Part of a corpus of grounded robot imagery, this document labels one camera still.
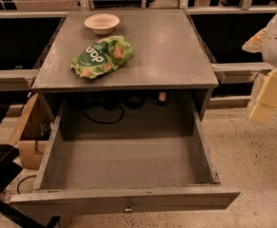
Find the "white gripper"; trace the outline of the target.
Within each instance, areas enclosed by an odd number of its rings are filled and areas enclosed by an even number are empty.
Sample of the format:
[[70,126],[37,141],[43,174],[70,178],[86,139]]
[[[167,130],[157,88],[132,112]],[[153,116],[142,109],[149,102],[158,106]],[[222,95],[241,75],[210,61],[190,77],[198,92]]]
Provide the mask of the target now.
[[[242,46],[245,52],[262,52],[263,60],[277,67],[277,13],[268,22],[266,28],[260,29]],[[277,111],[277,68],[272,70],[264,80],[249,119],[255,124],[267,123]]]

